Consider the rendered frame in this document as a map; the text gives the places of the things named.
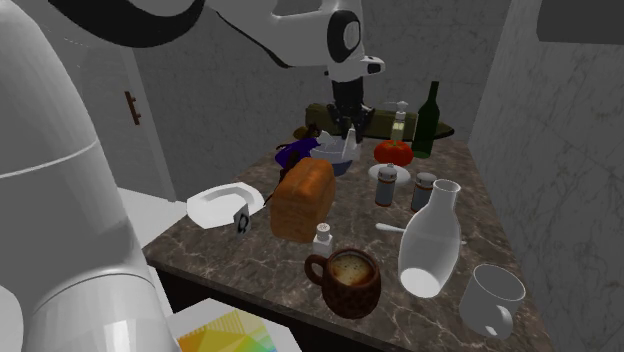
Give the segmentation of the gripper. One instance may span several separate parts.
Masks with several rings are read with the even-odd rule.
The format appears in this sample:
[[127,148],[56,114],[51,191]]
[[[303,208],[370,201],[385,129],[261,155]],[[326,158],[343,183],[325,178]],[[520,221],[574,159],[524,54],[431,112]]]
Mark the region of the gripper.
[[376,110],[363,104],[363,78],[348,82],[331,81],[333,103],[327,105],[327,111],[333,123],[339,128],[343,140],[347,139],[351,127],[351,118],[354,117],[356,143],[360,144],[364,132],[370,125]]

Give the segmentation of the small brown figure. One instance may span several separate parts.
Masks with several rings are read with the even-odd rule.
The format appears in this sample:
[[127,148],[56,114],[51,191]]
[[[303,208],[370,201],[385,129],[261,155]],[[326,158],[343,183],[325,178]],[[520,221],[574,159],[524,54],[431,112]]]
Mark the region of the small brown figure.
[[317,138],[320,136],[321,130],[317,127],[315,123],[311,123],[308,126],[301,126],[297,128],[293,132],[293,137],[297,140],[307,139],[307,138]]

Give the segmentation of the clear soap dispenser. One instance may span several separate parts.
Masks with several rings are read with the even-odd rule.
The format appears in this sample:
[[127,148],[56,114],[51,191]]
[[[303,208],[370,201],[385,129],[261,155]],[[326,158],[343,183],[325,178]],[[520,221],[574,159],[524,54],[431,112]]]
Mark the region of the clear soap dispenser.
[[394,104],[396,105],[396,112],[391,129],[390,140],[402,141],[405,129],[406,108],[408,107],[408,103],[405,101],[397,101]]

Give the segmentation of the red tomato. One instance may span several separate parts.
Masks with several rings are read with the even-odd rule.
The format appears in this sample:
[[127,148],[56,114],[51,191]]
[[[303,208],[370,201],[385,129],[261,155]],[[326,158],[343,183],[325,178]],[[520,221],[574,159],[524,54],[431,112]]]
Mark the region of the red tomato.
[[411,163],[413,152],[403,141],[386,140],[375,147],[374,158],[382,164],[392,163],[404,167]]

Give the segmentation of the grey shaker with brown bands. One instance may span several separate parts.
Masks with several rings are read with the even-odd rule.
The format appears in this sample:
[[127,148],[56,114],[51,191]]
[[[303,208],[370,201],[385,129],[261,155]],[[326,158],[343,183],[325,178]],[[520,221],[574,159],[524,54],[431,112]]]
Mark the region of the grey shaker with brown bands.
[[437,177],[428,172],[420,172],[415,176],[415,186],[411,201],[411,210],[414,213],[428,204],[433,184],[436,180]]
[[397,170],[392,163],[380,167],[377,174],[375,203],[378,206],[389,207],[392,204]]

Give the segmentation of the dark green wine bottle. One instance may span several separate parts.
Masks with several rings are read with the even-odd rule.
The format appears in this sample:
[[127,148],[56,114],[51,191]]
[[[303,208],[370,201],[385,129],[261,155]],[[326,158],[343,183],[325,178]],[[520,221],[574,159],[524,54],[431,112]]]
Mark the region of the dark green wine bottle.
[[440,110],[436,102],[439,82],[432,81],[428,97],[418,110],[418,120],[411,149],[416,158],[429,158],[432,152],[433,139],[436,133]]

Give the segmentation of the dark brown thin stick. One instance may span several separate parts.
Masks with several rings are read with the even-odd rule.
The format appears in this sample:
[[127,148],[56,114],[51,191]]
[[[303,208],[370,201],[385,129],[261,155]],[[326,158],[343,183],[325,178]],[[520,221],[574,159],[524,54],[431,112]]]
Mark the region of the dark brown thin stick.
[[282,167],[278,183],[283,181],[286,174],[299,162],[300,159],[300,152],[298,150],[282,150],[277,153],[275,160]]

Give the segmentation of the brown loaf of bread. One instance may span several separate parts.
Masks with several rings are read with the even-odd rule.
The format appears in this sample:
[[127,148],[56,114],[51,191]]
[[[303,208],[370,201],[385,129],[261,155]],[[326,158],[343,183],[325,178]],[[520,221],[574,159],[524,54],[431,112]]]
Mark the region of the brown loaf of bread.
[[336,180],[333,166],[324,159],[302,158],[275,189],[270,205],[270,227],[274,236],[311,243],[334,201]]

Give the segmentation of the dark flat plate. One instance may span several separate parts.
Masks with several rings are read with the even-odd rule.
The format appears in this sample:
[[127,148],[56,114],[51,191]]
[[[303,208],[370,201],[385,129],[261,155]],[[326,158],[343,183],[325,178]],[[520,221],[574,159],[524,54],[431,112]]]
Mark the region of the dark flat plate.
[[413,140],[437,140],[450,137],[455,133],[455,130],[443,123],[438,122],[436,126],[427,123],[418,123],[415,127]]

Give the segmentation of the white vase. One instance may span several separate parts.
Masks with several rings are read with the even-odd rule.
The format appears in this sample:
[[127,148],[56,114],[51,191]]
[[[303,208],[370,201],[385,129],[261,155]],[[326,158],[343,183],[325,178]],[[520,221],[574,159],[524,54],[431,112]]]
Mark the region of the white vase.
[[428,203],[413,215],[404,230],[398,278],[416,297],[438,295],[457,263],[461,228],[455,204],[460,190],[454,181],[436,180]]

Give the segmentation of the small black and white card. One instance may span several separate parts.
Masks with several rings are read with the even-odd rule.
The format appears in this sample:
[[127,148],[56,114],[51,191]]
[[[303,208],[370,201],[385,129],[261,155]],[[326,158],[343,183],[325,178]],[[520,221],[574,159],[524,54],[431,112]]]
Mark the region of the small black and white card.
[[242,238],[251,228],[249,206],[245,204],[233,216],[236,236]]

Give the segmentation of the white angular plate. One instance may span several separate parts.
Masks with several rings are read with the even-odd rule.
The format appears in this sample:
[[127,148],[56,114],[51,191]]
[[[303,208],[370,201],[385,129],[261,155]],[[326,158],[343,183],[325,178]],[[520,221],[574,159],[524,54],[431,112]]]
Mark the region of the white angular plate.
[[265,199],[254,187],[236,182],[212,187],[190,197],[186,202],[189,218],[203,229],[232,224],[234,214],[244,205],[249,215],[264,207]]

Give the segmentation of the brown mug with coffee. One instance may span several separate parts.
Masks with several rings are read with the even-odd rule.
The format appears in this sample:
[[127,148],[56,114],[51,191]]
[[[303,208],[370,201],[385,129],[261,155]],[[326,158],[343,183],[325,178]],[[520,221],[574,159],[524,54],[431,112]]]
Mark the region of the brown mug with coffee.
[[328,258],[309,255],[304,262],[308,279],[321,287],[322,297],[336,315],[360,319],[370,314],[380,298],[381,274],[367,253],[344,248]]

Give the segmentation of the white cup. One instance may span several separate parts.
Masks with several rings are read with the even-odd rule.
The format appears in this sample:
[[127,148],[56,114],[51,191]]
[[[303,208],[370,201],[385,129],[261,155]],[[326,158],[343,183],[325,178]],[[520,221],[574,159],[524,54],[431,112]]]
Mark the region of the white cup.
[[459,304],[460,317],[478,334],[504,340],[511,335],[513,317],[525,296],[525,286],[514,274],[492,264],[479,264]]

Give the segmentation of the grey wall cabinet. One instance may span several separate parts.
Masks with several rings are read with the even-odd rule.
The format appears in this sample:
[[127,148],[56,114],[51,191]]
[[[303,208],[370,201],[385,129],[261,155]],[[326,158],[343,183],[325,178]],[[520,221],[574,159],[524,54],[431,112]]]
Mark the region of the grey wall cabinet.
[[542,42],[624,45],[624,0],[542,0]]

